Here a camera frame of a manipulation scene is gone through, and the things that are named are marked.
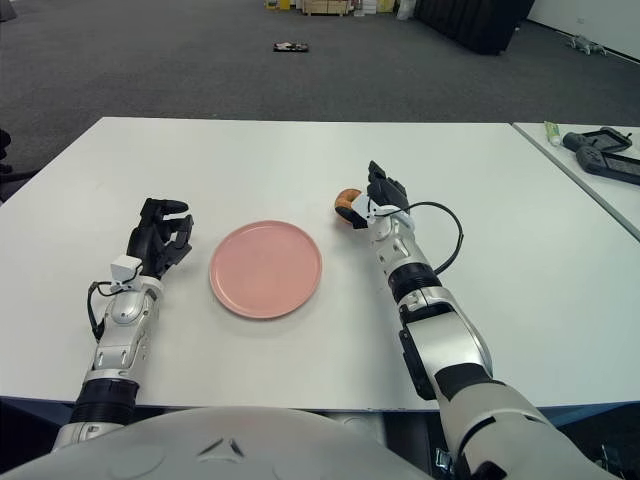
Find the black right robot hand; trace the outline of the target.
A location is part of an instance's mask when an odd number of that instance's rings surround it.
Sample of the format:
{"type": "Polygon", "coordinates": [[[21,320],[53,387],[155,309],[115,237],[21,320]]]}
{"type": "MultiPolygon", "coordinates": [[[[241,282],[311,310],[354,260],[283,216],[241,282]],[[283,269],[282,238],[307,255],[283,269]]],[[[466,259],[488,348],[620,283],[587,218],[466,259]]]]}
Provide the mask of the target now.
{"type": "Polygon", "coordinates": [[[354,229],[366,229],[376,220],[396,212],[407,215],[408,207],[405,187],[374,161],[368,165],[366,189],[345,189],[334,201],[335,212],[354,229]]]}

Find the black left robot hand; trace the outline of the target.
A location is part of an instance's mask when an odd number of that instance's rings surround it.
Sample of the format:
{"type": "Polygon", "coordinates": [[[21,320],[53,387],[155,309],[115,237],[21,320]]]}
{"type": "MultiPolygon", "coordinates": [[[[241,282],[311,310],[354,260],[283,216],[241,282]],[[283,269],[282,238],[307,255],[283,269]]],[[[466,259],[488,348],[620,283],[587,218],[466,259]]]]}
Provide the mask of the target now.
{"type": "Polygon", "coordinates": [[[133,229],[126,254],[141,260],[141,274],[161,280],[166,272],[179,264],[191,251],[193,217],[186,213],[187,203],[177,200],[147,198],[140,212],[139,224],[133,229]]]}

